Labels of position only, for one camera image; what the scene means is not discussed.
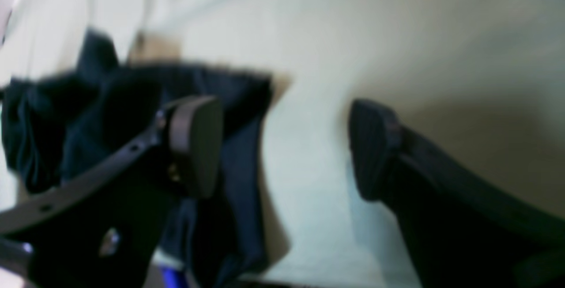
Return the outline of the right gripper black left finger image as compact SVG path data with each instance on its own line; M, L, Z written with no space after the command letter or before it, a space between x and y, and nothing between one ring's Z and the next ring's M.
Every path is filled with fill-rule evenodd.
M214 193L222 137L216 97L163 106L95 167L1 213L1 269L36 288L141 288L173 206Z

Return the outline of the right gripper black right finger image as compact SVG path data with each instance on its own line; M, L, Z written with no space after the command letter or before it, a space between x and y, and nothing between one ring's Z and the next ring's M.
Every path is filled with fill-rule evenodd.
M424 288L564 286L563 219L468 171L386 105L355 99L348 139L360 196L393 212Z

